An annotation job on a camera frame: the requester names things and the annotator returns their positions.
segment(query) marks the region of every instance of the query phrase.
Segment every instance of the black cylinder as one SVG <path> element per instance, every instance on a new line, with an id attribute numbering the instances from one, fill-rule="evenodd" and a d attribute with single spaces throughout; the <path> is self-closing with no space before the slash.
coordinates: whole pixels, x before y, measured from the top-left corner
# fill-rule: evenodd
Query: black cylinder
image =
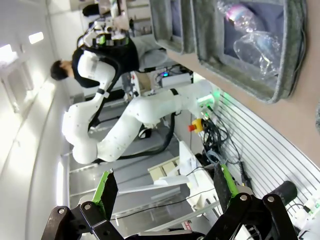
<path id="1" fill-rule="evenodd" d="M 285 181 L 280 186 L 278 186 L 275 190 L 270 192 L 270 194 L 277 194 L 280 196 L 283 205 L 287 205 L 291 201 L 293 201 L 297 195 L 298 190 L 296 185 L 291 181 Z"/>

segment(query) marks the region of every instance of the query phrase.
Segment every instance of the gray pants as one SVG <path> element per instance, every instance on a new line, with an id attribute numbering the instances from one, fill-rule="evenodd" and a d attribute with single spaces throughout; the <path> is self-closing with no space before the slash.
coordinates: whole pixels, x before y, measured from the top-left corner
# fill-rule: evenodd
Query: gray pants
<path id="1" fill-rule="evenodd" d="M 139 57 L 140 70 L 153 67 L 169 67 L 177 64 L 171 60 L 167 53 L 156 44 L 156 40 L 152 34 L 137 36 L 131 38 Z"/>

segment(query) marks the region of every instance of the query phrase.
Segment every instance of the gray fabric bin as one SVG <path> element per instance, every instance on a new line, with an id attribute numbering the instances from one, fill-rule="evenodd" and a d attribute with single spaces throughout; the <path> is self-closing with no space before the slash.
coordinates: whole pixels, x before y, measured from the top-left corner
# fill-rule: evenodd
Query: gray fabric bin
<path id="1" fill-rule="evenodd" d="M 150 0 L 156 42 L 179 54 L 195 52 L 190 0 Z"/>
<path id="2" fill-rule="evenodd" d="M 191 0 L 195 51 L 200 64 L 265 103 L 287 98 L 298 78 L 304 57 L 306 3 L 304 0 L 229 0 L 228 3 L 273 4 L 283 7 L 282 52 L 278 76 L 268 82 L 252 80 L 258 68 L 225 52 L 224 16 L 217 9 L 218 0 Z"/>

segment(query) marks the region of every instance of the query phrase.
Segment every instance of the transparent plastic packaging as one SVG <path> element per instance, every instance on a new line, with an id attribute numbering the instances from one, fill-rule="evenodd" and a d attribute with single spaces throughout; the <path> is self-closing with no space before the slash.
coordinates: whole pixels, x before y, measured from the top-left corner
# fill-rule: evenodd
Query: transparent plastic packaging
<path id="1" fill-rule="evenodd" d="M 260 69 L 253 79 L 276 76 L 280 68 L 281 45 L 270 32 L 254 31 L 241 37 L 233 44 L 233 49 L 241 61 Z"/>
<path id="2" fill-rule="evenodd" d="M 242 4 L 227 4 L 223 1 L 218 1 L 217 7 L 219 11 L 224 14 L 225 18 L 233 24 L 234 28 L 239 32 L 246 34 L 264 30 L 260 19 Z"/>

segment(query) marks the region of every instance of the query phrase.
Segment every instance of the black hose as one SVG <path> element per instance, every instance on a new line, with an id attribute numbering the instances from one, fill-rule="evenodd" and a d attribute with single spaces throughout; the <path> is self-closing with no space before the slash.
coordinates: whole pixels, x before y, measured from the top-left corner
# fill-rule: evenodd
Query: black hose
<path id="1" fill-rule="evenodd" d="M 134 158 L 138 158 L 138 157 L 157 155 L 157 154 L 162 153 L 164 150 L 166 150 L 166 148 L 169 146 L 169 144 L 171 142 L 171 139 L 174 136 L 175 116 L 176 116 L 175 112 L 171 113 L 171 124 L 170 124 L 170 128 L 169 128 L 169 132 L 166 134 L 165 140 L 163 142 L 163 145 L 159 149 L 138 152 L 138 153 L 135 153 L 135 154 L 132 154 L 132 155 L 127 155 L 127 156 L 120 156 L 117 160 L 127 160 L 127 159 L 134 159 Z M 102 159 L 98 158 L 93 163 L 100 164 L 100 163 L 103 163 L 103 162 L 105 162 L 105 161 L 103 161 Z"/>

